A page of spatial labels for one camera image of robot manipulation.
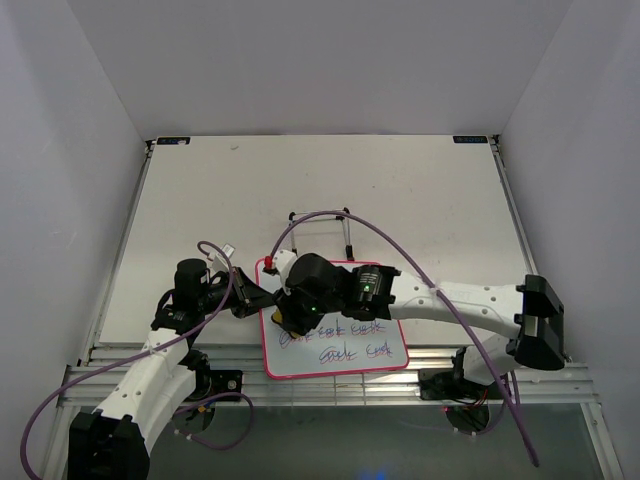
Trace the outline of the yellow bone-shaped eraser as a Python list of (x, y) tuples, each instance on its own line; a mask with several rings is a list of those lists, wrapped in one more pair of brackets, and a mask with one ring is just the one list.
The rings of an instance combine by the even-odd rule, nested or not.
[(291, 315), (279, 309), (276, 309), (271, 315), (271, 321), (293, 339), (300, 338), (306, 334), (304, 327), (298, 325)]

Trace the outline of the pink framed whiteboard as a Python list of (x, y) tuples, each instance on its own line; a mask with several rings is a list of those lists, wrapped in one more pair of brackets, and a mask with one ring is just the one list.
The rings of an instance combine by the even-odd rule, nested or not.
[(271, 320), (273, 307), (259, 313), (264, 369), (275, 380), (404, 369), (408, 348), (396, 320), (361, 322), (333, 313), (318, 327), (293, 338)]

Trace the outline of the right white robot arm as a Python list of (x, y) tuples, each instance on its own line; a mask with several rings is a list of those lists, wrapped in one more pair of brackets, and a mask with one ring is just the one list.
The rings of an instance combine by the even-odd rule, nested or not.
[(564, 305), (549, 281), (528, 274), (520, 284), (482, 286), (429, 283), (393, 266), (347, 269), (314, 254), (281, 250), (265, 261), (265, 273), (280, 280), (274, 293), (274, 323), (303, 336), (328, 314), (357, 321), (429, 320), (460, 325), (473, 340), (452, 360), (454, 390), (474, 397), (495, 379), (520, 367), (559, 371), (567, 357)]

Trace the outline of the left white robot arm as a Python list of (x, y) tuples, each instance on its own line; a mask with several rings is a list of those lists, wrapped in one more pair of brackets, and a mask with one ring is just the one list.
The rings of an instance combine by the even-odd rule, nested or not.
[(214, 313), (228, 310), (245, 318), (272, 303), (271, 293), (237, 267), (212, 272), (202, 260), (180, 261), (140, 358), (93, 412), (80, 412), (72, 421), (68, 478), (144, 479), (153, 446), (183, 403), (210, 419), (215, 402), (246, 401), (240, 386), (228, 384), (238, 380), (238, 372), (212, 370), (193, 344), (199, 325)]

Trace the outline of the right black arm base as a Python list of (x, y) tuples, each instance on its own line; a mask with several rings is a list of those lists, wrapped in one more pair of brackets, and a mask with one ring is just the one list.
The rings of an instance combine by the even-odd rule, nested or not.
[(443, 407), (446, 420), (456, 433), (480, 436), (492, 432), (501, 423), (507, 410), (506, 401), (491, 378), (488, 385), (463, 376), (462, 347), (451, 358), (452, 367), (430, 373), (420, 369), (417, 374), (419, 398), (423, 401), (449, 402)]

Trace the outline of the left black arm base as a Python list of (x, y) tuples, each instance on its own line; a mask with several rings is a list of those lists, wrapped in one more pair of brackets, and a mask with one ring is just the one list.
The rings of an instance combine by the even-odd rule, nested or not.
[(204, 352), (191, 351), (180, 362), (195, 375), (195, 389), (183, 401), (185, 405), (195, 404), (189, 411), (176, 413), (173, 419), (178, 430), (189, 434), (203, 433), (213, 422), (216, 408), (215, 403), (205, 399), (231, 392), (240, 392), (243, 382), (241, 370), (212, 369), (209, 358)]

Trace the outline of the left blue corner label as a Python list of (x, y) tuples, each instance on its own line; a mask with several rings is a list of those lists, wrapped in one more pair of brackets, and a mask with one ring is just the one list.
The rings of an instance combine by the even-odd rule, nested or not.
[(167, 146), (167, 145), (175, 145), (175, 146), (184, 146), (189, 145), (191, 142), (190, 137), (159, 137), (156, 140), (157, 146)]

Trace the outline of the blue corner label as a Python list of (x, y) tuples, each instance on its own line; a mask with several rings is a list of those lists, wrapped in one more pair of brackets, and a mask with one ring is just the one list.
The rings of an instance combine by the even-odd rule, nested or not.
[(488, 144), (488, 138), (484, 135), (454, 135), (455, 144)]
[(175, 145), (175, 146), (184, 146), (189, 145), (191, 142), (190, 137), (159, 137), (156, 140), (157, 146), (167, 146), (167, 145)]

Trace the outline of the right blue corner label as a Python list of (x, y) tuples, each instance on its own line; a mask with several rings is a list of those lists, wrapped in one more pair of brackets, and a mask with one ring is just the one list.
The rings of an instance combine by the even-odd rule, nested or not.
[(488, 138), (484, 135), (454, 135), (455, 144), (488, 144)]

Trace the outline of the aluminium extrusion frame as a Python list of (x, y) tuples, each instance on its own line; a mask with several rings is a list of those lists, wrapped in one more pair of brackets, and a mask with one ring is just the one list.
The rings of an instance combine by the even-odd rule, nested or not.
[[(151, 302), (172, 266), (203, 237), (230, 241), (245, 270), (268, 254), (293, 211), (348, 207), (388, 232), (436, 281), (515, 283), (537, 273), (499, 153), (455, 144), (454, 135), (262, 135), (190, 137), (189, 145), (148, 142), (147, 160), (100, 310), (88, 367), (107, 365), (142, 345)], [(198, 347), (214, 368), (245, 372), (244, 390), (265, 406), (418, 405), (418, 368), (444, 368), (461, 327), (405, 320), (406, 370), (275, 380), (259, 360), (259, 320), (212, 321)], [(523, 402), (582, 407), (606, 479), (623, 479), (586, 365), (560, 373), (518, 373)]]

